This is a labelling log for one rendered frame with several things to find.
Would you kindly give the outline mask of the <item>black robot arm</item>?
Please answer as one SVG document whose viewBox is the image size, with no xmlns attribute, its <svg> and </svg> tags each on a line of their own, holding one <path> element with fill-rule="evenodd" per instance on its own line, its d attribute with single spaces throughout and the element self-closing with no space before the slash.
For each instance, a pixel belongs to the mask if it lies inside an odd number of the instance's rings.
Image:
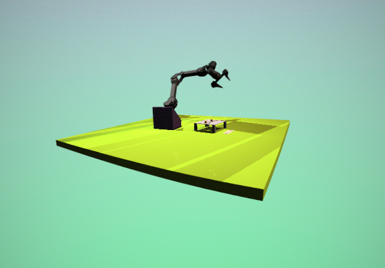
<svg viewBox="0 0 385 268">
<path fill-rule="evenodd" d="M 196 76 L 196 75 L 206 76 L 207 74 L 210 74 L 210 76 L 212 76 L 213 74 L 215 74 L 214 70 L 215 70 L 216 65 L 217 65 L 217 63 L 215 61 L 211 61 L 210 63 L 208 63 L 208 65 L 206 64 L 205 66 L 200 67 L 197 70 L 192 70 L 192 71 L 187 71 L 187 72 L 179 72 L 179 73 L 176 73 L 175 75 L 173 75 L 171 77 L 170 97 L 167 99 L 167 101 L 163 102 L 163 106 L 173 107 L 175 109 L 177 107 L 176 90 L 177 90 L 177 86 L 179 85 L 179 83 L 181 83 L 182 80 L 188 76 Z M 207 71 L 206 71 L 206 68 L 207 68 Z M 178 75 L 181 76 L 180 79 L 177 78 Z"/>
</svg>

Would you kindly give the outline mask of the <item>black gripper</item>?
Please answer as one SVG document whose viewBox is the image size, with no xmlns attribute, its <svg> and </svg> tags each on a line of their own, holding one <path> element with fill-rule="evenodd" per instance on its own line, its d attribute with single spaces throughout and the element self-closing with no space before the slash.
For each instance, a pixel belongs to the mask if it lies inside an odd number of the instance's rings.
<svg viewBox="0 0 385 268">
<path fill-rule="evenodd" d="M 226 78 L 227 79 L 229 79 L 229 77 L 228 77 L 228 70 L 227 69 L 224 69 L 223 71 L 222 71 L 222 75 L 220 75 L 219 73 L 217 73 L 216 71 L 215 71 L 215 74 L 213 74 L 211 77 L 213 77 L 214 79 L 215 79 L 215 81 L 213 81 L 212 83 L 211 83 L 211 86 L 212 86 L 212 88 L 216 88 L 216 87 L 219 87 L 219 88 L 222 88 L 219 84 L 217 84 L 217 82 L 218 82 L 218 80 L 221 78 L 221 77 L 223 77 L 223 76 L 226 76 Z M 230 80 L 230 79 L 229 79 Z"/>
</svg>

